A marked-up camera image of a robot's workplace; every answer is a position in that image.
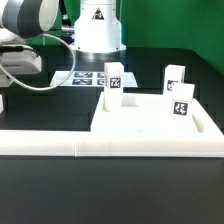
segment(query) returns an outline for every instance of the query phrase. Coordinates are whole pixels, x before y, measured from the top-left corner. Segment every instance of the green background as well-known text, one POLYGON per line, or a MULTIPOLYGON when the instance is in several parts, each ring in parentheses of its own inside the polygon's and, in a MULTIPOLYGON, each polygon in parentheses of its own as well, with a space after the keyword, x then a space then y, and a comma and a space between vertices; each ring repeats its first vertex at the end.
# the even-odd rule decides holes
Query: green background
MULTIPOLYGON (((74 22, 80 0, 65 4, 74 22)), ((54 26, 60 25, 59 12, 54 26)), ((128 47, 191 49, 224 75, 223 0, 123 0, 122 25, 128 47)))

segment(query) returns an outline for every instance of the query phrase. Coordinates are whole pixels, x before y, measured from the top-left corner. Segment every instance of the white platform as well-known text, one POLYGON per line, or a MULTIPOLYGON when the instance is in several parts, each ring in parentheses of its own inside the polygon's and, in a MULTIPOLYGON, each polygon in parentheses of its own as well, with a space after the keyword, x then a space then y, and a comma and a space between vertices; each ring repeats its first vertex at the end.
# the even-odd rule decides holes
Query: white platform
POLYGON ((195 99, 192 116, 175 124, 162 95, 124 94, 122 112, 105 112, 102 102, 103 93, 92 132, 2 130, 0 155, 224 157, 224 136, 195 99))

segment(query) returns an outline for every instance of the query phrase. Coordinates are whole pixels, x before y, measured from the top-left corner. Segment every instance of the white block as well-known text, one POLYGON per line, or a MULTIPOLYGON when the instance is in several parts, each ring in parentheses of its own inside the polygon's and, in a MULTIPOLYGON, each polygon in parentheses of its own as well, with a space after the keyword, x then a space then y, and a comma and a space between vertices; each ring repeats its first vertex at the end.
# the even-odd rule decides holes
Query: white block
POLYGON ((172 114, 179 117, 192 116, 192 100, 194 95, 194 85, 185 83, 175 83, 173 86, 172 114))
POLYGON ((163 94, 170 95, 175 83, 183 83, 185 76, 185 66, 168 65, 165 69, 163 94))
POLYGON ((118 110, 123 97, 124 66, 120 62, 105 63, 104 108, 106 111, 118 110))
POLYGON ((0 113, 4 110, 3 102, 2 102, 2 95, 0 95, 0 113))
POLYGON ((194 84, 175 83, 172 98, 191 102, 194 96, 194 84))

